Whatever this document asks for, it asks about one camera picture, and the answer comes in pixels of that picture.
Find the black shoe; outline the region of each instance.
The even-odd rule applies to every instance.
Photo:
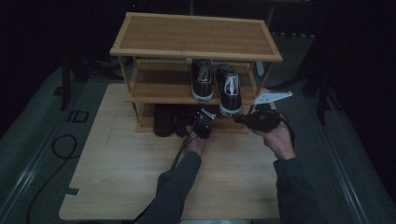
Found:
[[[216,71],[216,84],[219,89],[221,114],[226,117],[238,114],[242,108],[238,74],[230,65],[223,63]]]
[[[177,111],[176,134],[179,137],[186,136],[188,125],[192,125],[197,108],[194,105],[180,105]]]
[[[212,61],[192,60],[191,90],[193,98],[199,103],[207,103],[212,99]]]
[[[173,105],[155,105],[153,131],[160,137],[167,137],[175,131]]]

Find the gray floor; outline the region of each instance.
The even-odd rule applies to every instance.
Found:
[[[312,42],[297,36],[274,36],[274,39],[284,62],[274,66],[267,80],[269,86],[295,74]],[[67,156],[73,150],[74,140],[64,135],[72,134],[77,142],[73,155],[82,151],[106,86],[115,82],[94,76],[88,83],[74,81],[72,102],[61,112],[61,98],[52,95],[62,85],[61,80],[60,70],[52,74],[0,141],[0,223],[27,223],[26,214],[34,196],[64,162],[51,148]],[[287,88],[285,91],[292,91],[293,96],[277,102],[276,107],[290,118],[296,132],[296,151],[329,223],[396,223],[396,209],[345,113],[330,102],[332,110],[325,116],[327,125],[321,126],[315,115],[317,96],[304,97],[303,85],[301,81]],[[78,159],[69,160],[43,188],[30,210],[31,223],[79,223],[63,221],[58,216],[77,163]],[[120,223],[120,220],[100,222]],[[279,221],[251,220],[251,223]]]

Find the shelf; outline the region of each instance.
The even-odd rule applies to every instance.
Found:
[[[282,62],[263,20],[128,12],[111,55]]]
[[[147,104],[198,104],[192,98],[190,63],[171,60],[138,60],[132,74],[131,92],[126,101]],[[239,74],[243,105],[253,105],[257,90],[249,63],[228,63]],[[214,63],[214,71],[219,63]],[[209,105],[219,104],[219,92],[213,83]]]
[[[218,105],[205,105],[204,108],[211,113],[217,114],[212,124],[212,133],[248,133],[248,128],[244,124],[234,123],[232,118],[222,116],[219,112]],[[245,113],[244,111],[248,111],[247,105],[243,106],[241,113]],[[152,133],[154,124],[154,105],[140,104],[139,117],[140,123],[136,123],[134,131],[137,133]]]

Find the black cable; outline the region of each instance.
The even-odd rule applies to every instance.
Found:
[[[295,134],[294,134],[293,129],[292,129],[291,126],[289,125],[289,118],[286,116],[286,114],[284,114],[284,113],[282,113],[282,112],[279,112],[279,113],[280,113],[281,115],[285,116],[285,118],[282,118],[282,116],[279,116],[279,117],[280,117],[280,120],[282,120],[283,123],[285,123],[286,126],[288,127],[289,133],[290,133],[291,144],[292,144],[293,147],[294,147],[294,138],[295,138]]]
[[[175,170],[176,165],[177,165],[178,158],[180,157],[181,152],[183,151],[183,149],[184,149],[192,140],[195,139],[195,138],[193,138],[190,142],[188,142],[188,141],[190,140],[190,137],[191,137],[192,129],[194,129],[194,127],[195,127],[195,123],[196,123],[196,122],[194,121],[194,123],[193,123],[192,126],[191,126],[190,132],[187,134],[187,137],[184,139],[183,143],[181,144],[181,147],[180,147],[180,149],[178,150],[178,153],[176,154],[176,157],[175,157],[174,162],[173,162],[173,164],[172,164],[171,170]]]
[[[62,156],[60,155],[56,149],[55,149],[55,144],[62,138],[65,137],[70,137],[73,139],[74,141],[74,145],[73,145],[73,149],[72,151],[69,153],[68,156]],[[32,207],[33,204],[35,203],[35,200],[38,198],[38,196],[40,195],[41,191],[48,185],[48,183],[51,181],[51,179],[58,174],[58,172],[67,164],[67,162],[71,159],[75,159],[75,158],[79,158],[81,156],[81,154],[77,155],[77,156],[73,156],[73,154],[76,152],[77,149],[77,138],[74,135],[71,134],[64,134],[59,136],[58,138],[56,138],[55,140],[53,140],[52,142],[52,146],[51,146],[51,150],[54,153],[54,155],[58,158],[64,159],[64,162],[62,162],[62,164],[58,167],[58,169],[56,169],[56,171],[47,179],[47,181],[41,186],[41,188],[38,190],[38,192],[35,194],[35,197],[33,198],[33,200],[30,202],[29,207],[27,209],[26,212],[26,224],[30,224],[30,214],[32,212]]]

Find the plywood board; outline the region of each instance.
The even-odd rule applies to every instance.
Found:
[[[181,145],[175,134],[136,133],[124,84],[111,84],[70,188],[62,219],[132,219],[154,198],[158,176],[168,170]],[[183,219],[278,217],[273,153],[253,134],[216,134],[187,198]]]

